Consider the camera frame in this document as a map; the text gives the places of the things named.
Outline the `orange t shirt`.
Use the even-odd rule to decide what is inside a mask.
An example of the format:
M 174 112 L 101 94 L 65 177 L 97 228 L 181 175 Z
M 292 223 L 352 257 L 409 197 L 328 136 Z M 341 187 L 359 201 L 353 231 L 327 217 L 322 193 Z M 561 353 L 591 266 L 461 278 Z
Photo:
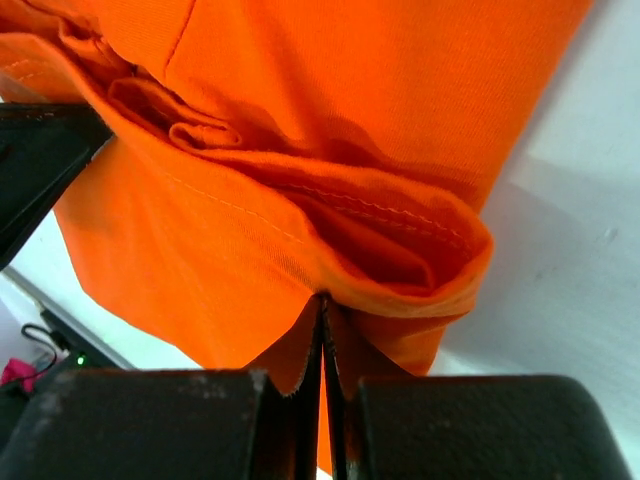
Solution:
M 1 94 L 114 137 L 54 212 L 82 289 L 208 368 L 326 292 L 416 374 L 587 1 L 5 1 Z

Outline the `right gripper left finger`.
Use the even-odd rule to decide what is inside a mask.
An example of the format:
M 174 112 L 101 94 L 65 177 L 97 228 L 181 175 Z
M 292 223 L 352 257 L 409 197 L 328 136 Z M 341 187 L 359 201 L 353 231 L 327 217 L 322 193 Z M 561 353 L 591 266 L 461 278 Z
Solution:
M 28 405 L 5 479 L 312 479 L 322 299 L 237 370 L 80 370 Z

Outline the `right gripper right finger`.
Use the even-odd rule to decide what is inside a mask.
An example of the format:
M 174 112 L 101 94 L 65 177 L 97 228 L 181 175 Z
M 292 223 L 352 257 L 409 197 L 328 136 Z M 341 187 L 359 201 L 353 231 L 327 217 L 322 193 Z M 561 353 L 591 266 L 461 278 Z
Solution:
M 627 479 L 602 410 L 557 375 L 417 376 L 322 301 L 337 479 Z

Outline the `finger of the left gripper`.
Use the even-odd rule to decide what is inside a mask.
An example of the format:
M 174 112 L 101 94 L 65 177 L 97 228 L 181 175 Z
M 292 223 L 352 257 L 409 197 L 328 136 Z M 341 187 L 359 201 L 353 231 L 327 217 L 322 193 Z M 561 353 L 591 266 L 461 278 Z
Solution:
M 2 268 L 112 136 L 87 105 L 1 105 Z

